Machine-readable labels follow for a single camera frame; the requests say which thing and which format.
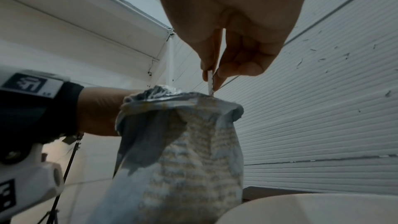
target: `hand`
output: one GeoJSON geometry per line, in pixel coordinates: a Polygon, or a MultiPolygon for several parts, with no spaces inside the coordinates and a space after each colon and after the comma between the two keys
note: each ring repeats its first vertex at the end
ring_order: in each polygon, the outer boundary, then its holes
{"type": "Polygon", "coordinates": [[[123,98],[142,90],[84,88],[77,105],[78,131],[99,136],[118,136],[115,120],[123,98]]]}
{"type": "Polygon", "coordinates": [[[203,79],[216,70],[222,29],[226,49],[214,89],[230,76],[263,73],[281,51],[304,0],[161,0],[173,28],[201,59],[203,79]]]}

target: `person's right hand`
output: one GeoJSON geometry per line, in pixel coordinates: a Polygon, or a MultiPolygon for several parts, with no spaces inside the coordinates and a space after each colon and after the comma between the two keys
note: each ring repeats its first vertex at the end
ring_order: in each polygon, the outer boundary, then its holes
{"type": "Polygon", "coordinates": [[[230,76],[263,73],[281,51],[304,0],[161,0],[173,28],[201,59],[203,79],[216,70],[214,90],[230,76]]]}

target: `bag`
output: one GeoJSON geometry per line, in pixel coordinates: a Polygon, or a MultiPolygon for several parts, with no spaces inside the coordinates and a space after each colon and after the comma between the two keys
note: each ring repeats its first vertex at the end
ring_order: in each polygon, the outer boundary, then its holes
{"type": "Polygon", "coordinates": [[[126,97],[116,175],[88,223],[214,223],[242,201],[242,106],[156,86],[126,97]]]}

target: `black tripod stand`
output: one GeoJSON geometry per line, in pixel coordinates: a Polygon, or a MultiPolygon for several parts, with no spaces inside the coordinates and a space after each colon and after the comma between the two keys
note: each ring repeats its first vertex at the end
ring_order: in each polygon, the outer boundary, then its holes
{"type": "MultiPolygon", "coordinates": [[[[72,152],[72,155],[70,156],[70,159],[69,159],[69,162],[68,162],[68,166],[66,167],[66,170],[65,170],[65,174],[63,175],[63,181],[64,182],[66,181],[66,177],[68,176],[68,173],[69,173],[70,167],[72,165],[73,158],[75,157],[76,151],[79,149],[80,140],[82,139],[82,137],[83,137],[83,135],[79,134],[79,135],[76,136],[76,139],[73,140],[73,141],[76,141],[76,143],[75,143],[75,146],[73,147],[73,152],[72,152]]],[[[55,198],[51,210],[48,211],[46,213],[46,215],[44,215],[43,218],[37,224],[41,224],[43,222],[43,220],[47,216],[49,217],[48,220],[47,220],[47,224],[58,224],[58,212],[59,212],[59,210],[57,209],[57,204],[58,204],[58,201],[59,201],[59,197],[60,197],[60,195],[58,195],[55,198]]]]}

